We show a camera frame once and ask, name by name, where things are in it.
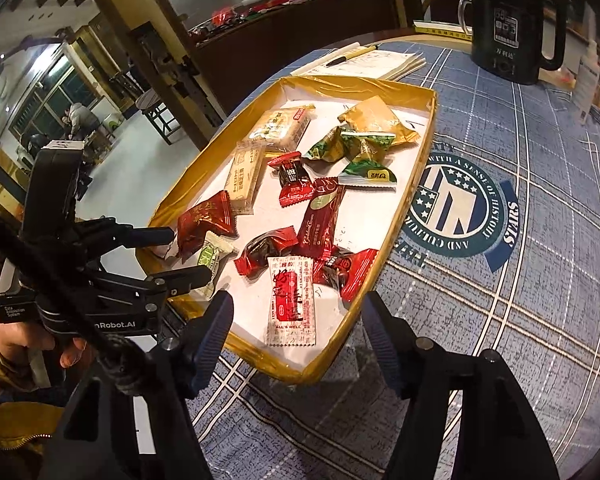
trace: pen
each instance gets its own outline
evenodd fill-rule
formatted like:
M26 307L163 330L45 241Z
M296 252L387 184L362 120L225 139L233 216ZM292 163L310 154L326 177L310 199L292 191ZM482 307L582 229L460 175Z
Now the pen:
M344 56L340 56L340 57L337 57L336 59L332 59L325 66L338 65L340 63L345 62L346 60L352 59L357 56L362 56L363 54L366 54L367 52L371 52L372 50L375 50L376 48L378 48L378 46L373 45L373 46L368 46L366 48L361 48L360 50L354 50L353 52L349 52L348 54L345 54Z

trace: electric kettle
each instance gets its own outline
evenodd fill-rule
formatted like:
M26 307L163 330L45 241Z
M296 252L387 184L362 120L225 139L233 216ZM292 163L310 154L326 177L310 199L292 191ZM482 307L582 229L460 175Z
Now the electric kettle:
M542 55L544 2L556 9L554 57ZM473 30L464 23L464 8L472 4ZM471 59L501 78L523 85L538 81L540 68L558 70L564 59L566 0L460 0L459 23L472 35Z

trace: blue plaid tablecloth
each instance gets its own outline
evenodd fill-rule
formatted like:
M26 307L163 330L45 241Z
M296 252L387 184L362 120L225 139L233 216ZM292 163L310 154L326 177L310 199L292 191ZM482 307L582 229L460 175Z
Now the blue plaid tablecloth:
M568 94L504 81L461 52L381 48L426 56L401 81L433 88L440 108L376 289L449 351L497 349L566 478L600 446L600 126L576 124ZM461 406L453 396L439 479L452 471ZM359 323L318 384L287 386L224 351L189 407L216 479L358 480L382 476L407 403L384 384Z

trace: kettle handle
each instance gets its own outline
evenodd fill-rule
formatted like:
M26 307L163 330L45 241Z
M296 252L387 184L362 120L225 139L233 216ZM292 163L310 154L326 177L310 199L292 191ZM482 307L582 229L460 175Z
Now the kettle handle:
M540 56L540 66L545 70L558 70L564 61L564 45L567 37L567 1L545 0L552 2L555 6L555 43L554 56L547 59Z
M464 22L464 8L466 7L466 4L470 3L471 0L460 0L460 2L458 3L458 23L460 23L462 31L468 36L471 36L472 34L467 28L466 23Z

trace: zipper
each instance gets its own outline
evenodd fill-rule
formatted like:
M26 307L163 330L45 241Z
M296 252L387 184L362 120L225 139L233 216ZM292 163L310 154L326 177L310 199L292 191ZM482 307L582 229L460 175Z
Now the zipper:
M41 433L41 434L37 434L37 435L29 435L29 436L26 436L25 438L23 438L17 446L0 447L0 450L14 451L16 449L20 449L21 447L25 447L29 442L31 442L32 440L36 440L37 438L51 438L51 435L46 434L46 433Z

